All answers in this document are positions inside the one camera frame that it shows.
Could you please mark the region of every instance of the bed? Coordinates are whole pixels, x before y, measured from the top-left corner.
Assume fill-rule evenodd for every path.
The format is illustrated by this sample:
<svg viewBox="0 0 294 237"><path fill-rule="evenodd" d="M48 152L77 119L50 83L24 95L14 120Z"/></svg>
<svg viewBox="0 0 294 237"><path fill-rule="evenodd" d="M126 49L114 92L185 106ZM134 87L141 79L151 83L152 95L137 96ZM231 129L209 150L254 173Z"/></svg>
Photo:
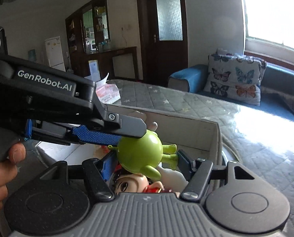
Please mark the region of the bed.
<svg viewBox="0 0 294 237"><path fill-rule="evenodd" d="M159 86L110 80L120 91L116 104L177 112L219 123L224 147L278 188L290 201L285 234L294 236L294 122L246 106Z"/></svg>

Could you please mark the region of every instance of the wooden console table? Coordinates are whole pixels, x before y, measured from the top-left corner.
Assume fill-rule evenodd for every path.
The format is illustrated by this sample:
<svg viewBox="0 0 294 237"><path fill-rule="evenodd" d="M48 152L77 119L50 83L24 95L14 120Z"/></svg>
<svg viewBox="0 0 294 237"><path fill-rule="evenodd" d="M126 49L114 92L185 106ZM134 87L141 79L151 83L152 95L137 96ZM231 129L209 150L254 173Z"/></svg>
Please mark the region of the wooden console table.
<svg viewBox="0 0 294 237"><path fill-rule="evenodd" d="M125 54L132 54L135 73L135 78L132 80L138 81L139 76L136 46L119 48L114 50L103 50L102 52L94 52L91 54L85 54L84 52L78 53L76 51L71 54L71 65L76 75L85 77L90 75L89 61L97 60L100 71L100 77L104 78L109 73L109 79L114 79L115 74L113 67L113 57Z"/></svg>

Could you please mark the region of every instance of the screw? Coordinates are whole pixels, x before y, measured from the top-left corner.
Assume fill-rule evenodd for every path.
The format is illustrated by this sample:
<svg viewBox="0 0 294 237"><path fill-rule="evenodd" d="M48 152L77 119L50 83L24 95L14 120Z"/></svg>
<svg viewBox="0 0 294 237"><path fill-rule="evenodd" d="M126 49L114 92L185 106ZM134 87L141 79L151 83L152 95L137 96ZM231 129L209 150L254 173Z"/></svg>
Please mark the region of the screw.
<svg viewBox="0 0 294 237"><path fill-rule="evenodd" d="M109 120L113 121L115 119L115 116L113 114L109 114Z"/></svg>
<svg viewBox="0 0 294 237"><path fill-rule="evenodd" d="M96 193L96 198L105 201L105 200L110 200L113 197L113 195L107 191L99 191Z"/></svg>
<svg viewBox="0 0 294 237"><path fill-rule="evenodd" d="M182 193L182 197L186 200L193 201L198 198L198 194L194 191L188 191L188 192Z"/></svg>

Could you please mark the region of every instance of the gray gripper base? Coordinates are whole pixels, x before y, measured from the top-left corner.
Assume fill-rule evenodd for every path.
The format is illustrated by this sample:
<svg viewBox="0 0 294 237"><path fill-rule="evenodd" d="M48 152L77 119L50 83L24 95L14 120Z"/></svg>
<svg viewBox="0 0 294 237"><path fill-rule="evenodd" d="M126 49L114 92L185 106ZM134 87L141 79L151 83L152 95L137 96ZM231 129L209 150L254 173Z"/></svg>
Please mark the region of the gray gripper base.
<svg viewBox="0 0 294 237"><path fill-rule="evenodd" d="M176 198L174 193L121 193L114 201L99 203L75 228L52 237L230 237L214 224L195 203ZM283 237L280 232L258 237ZM10 237L28 237L13 232Z"/></svg>

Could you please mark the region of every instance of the shelf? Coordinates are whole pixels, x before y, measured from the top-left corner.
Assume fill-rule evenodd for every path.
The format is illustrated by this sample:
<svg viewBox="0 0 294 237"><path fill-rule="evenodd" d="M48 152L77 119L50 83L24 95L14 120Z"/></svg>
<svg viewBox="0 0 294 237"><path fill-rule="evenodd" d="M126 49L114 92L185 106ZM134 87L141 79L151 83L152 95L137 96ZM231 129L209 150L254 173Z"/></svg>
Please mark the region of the shelf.
<svg viewBox="0 0 294 237"><path fill-rule="evenodd" d="M96 18L102 18L103 16L107 15L106 12L104 13L101 13L101 14L98 14L98 15L95 15Z"/></svg>

